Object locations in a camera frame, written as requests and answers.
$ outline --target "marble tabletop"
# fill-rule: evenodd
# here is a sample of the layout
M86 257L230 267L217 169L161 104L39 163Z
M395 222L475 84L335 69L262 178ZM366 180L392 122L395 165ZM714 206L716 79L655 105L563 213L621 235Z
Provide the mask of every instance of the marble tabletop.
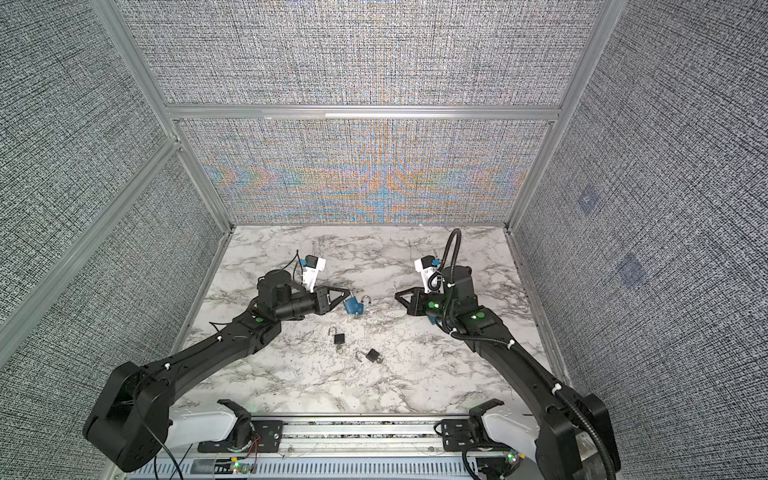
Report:
M442 255L447 227L238 227L185 346L214 333L256 296L257 279L285 265L296 249L327 260L317 285L372 298L362 316L343 306L325 316L283 323L263 351L214 373L178 406L232 399L253 413L463 413L497 398L528 409L491 365L427 317L407 316L396 291L421 284L413 260ZM515 338L548 367L525 292L500 227L463 227L458 264L472 267L481 304L494 310ZM346 334L341 353L329 328ZM382 363L359 362L371 348Z

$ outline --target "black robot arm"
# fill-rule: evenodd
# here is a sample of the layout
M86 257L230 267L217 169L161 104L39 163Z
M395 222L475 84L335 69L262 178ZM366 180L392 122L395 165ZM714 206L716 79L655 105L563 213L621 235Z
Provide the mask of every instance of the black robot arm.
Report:
M546 480L573 480L584 477L576 443L577 428L592 437L608 478L621 468L611 418L605 404L595 395L581 396L559 381L533 358L512 336L492 310L478 304L472 284L472 269L455 265L461 232L451 266L445 264L451 244L445 248L441 282L427 283L434 291L414 287L395 294L412 316L428 316L453 338L488 360L521 396L539 426L536 460ZM429 262L434 257L425 257Z
M144 366L126 362L117 367L83 427L85 438L124 472L140 468L162 448L168 410L185 392L263 349L280 334L281 321L324 315L351 294L328 286L309 292L284 270L269 272L257 287L259 294L248 308L215 335ZM331 292L339 296L331 299Z

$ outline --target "black bracket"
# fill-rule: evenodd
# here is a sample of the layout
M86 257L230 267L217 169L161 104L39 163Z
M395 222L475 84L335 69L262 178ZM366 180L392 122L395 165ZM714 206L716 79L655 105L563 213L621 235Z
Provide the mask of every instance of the black bracket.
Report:
M341 295L331 300L331 292L341 293ZM334 286L318 286L315 288L315 295L317 298L317 313L319 315L325 315L326 313L335 309L351 294L352 293L346 288L336 288Z
M258 439L256 442L257 453L277 453L280 449L280 440L283 439L283 422L280 420L256 420L250 423L250 432L252 438ZM246 448L240 448L238 452L233 452L232 442L228 438L221 442L200 442L197 445L199 453L245 453Z
M446 452L460 452L467 445L475 443L467 420L444 419L440 422L440 429L442 448Z
M411 295L410 301L403 298L406 295ZM407 290L403 290L402 292L395 293L395 300L400 302L400 304L406 308L407 313L410 316L426 315L426 311L424 310L424 305L426 303L426 296L424 293L423 286L414 286L413 288L409 288Z

